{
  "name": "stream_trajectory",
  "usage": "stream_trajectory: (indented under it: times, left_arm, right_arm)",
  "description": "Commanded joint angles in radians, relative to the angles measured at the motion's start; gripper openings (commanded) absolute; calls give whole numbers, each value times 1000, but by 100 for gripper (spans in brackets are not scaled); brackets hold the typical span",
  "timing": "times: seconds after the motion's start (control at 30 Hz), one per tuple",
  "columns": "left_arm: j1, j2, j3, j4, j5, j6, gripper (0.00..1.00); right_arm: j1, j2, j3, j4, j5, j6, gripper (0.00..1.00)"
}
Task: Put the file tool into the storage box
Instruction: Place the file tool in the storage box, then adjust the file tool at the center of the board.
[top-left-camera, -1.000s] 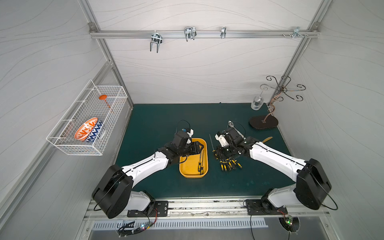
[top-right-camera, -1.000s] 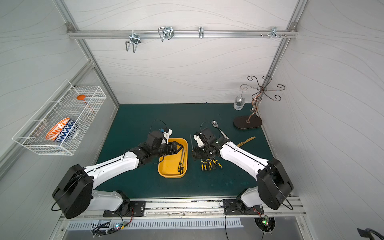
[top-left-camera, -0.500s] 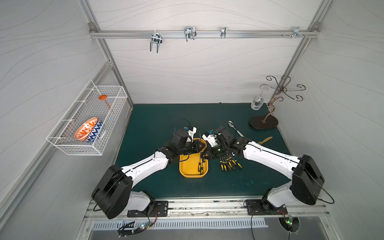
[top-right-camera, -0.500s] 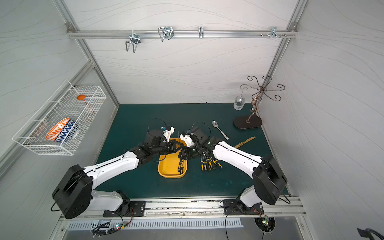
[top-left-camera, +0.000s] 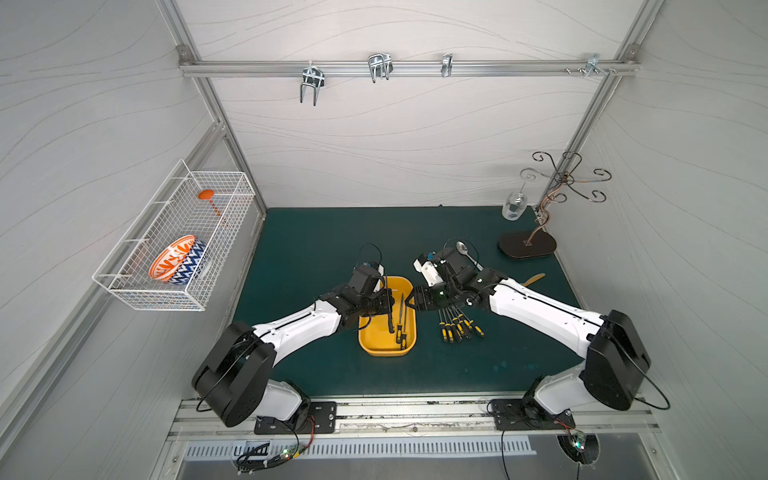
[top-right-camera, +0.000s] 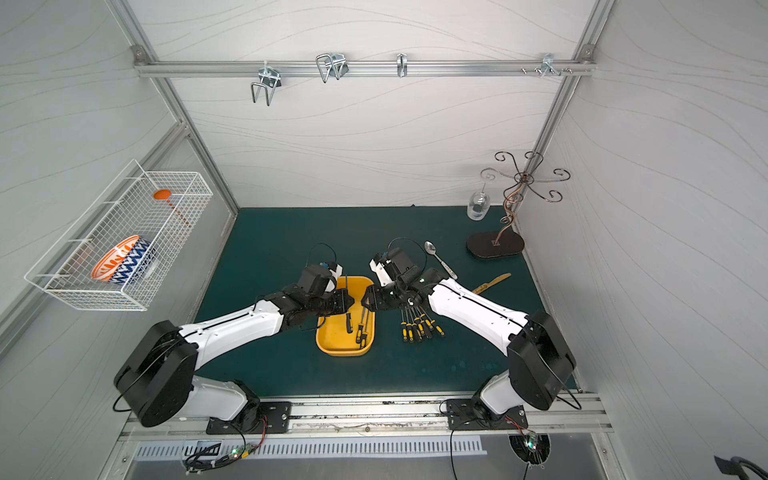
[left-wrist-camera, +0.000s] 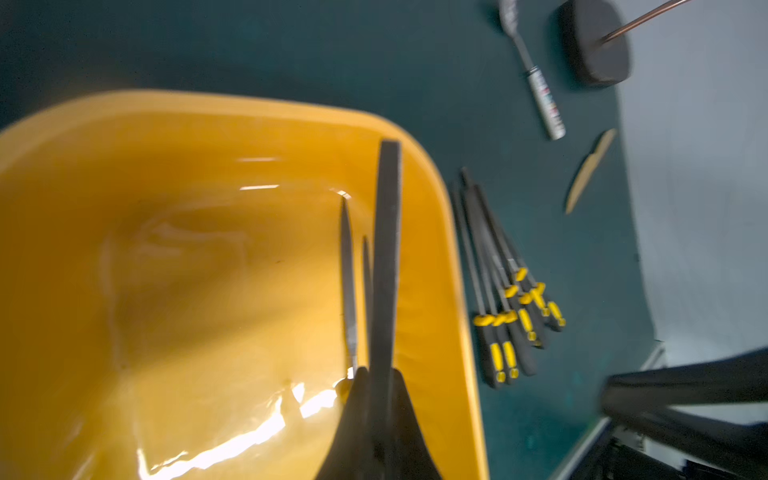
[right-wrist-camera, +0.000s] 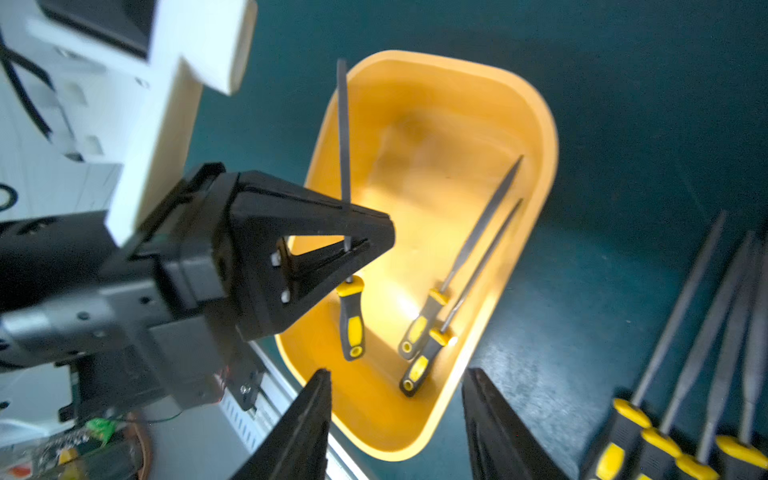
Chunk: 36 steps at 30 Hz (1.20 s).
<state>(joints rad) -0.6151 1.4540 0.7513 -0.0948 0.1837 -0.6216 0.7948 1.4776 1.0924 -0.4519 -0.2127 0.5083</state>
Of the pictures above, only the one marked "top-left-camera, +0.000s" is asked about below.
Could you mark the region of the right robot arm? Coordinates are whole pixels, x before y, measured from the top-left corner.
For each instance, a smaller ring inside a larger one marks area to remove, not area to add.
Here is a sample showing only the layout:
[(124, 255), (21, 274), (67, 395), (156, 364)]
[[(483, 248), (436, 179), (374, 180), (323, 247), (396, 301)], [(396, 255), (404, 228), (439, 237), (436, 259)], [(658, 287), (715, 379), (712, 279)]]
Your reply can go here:
[(444, 280), (418, 286), (412, 295), (419, 311), (481, 305), (516, 320), (568, 347), (582, 362), (534, 383), (528, 398), (549, 416), (599, 402), (617, 411), (633, 405), (650, 367), (647, 351), (631, 319), (613, 310), (599, 314), (535, 292), (487, 269), (465, 283)]

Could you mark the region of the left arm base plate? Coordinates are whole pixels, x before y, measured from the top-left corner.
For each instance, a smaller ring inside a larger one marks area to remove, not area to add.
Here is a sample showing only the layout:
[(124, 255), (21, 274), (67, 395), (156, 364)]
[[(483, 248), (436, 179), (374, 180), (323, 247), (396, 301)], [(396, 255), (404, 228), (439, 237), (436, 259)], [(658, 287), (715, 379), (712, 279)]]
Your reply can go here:
[(331, 434), (336, 428), (338, 404), (333, 401), (305, 401), (285, 421), (273, 417), (256, 417), (256, 435)]

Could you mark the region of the yellow plastic storage tray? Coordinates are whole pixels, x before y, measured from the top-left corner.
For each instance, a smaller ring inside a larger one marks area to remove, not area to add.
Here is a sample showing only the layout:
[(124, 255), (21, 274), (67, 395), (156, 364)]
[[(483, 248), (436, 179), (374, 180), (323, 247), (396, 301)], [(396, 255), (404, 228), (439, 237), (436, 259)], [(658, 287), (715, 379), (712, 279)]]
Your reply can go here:
[[(396, 332), (398, 321), (398, 304), (401, 293), (405, 299), (413, 290), (413, 284), (405, 277), (390, 276), (389, 287), (394, 297), (393, 321)], [(373, 357), (401, 357), (408, 354), (417, 341), (416, 311), (407, 307), (407, 347), (405, 350), (398, 348), (395, 334), (388, 332), (388, 321), (384, 315), (374, 317), (372, 323), (364, 330), (358, 332), (358, 343), (361, 348)]]

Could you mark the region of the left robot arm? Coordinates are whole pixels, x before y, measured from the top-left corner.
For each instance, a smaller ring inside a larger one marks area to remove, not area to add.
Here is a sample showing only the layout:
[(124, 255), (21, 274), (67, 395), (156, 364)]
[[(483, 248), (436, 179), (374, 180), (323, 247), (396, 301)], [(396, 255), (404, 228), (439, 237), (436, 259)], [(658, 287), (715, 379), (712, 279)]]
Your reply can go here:
[(370, 292), (341, 285), (278, 320), (230, 324), (193, 375), (196, 410), (214, 412), (227, 428), (256, 415), (302, 429), (311, 400), (292, 383), (274, 380), (273, 369), (316, 340), (358, 329), (362, 317), (391, 313), (393, 305), (391, 290), (381, 281)]

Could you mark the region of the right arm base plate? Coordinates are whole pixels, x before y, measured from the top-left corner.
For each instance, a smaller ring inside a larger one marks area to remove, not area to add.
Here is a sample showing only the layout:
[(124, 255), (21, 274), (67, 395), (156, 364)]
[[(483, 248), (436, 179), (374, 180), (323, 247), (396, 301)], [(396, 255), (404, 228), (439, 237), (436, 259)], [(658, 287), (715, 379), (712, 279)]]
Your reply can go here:
[(570, 410), (554, 415), (534, 400), (520, 398), (492, 399), (486, 404), (494, 427), (499, 431), (572, 430), (576, 428)]

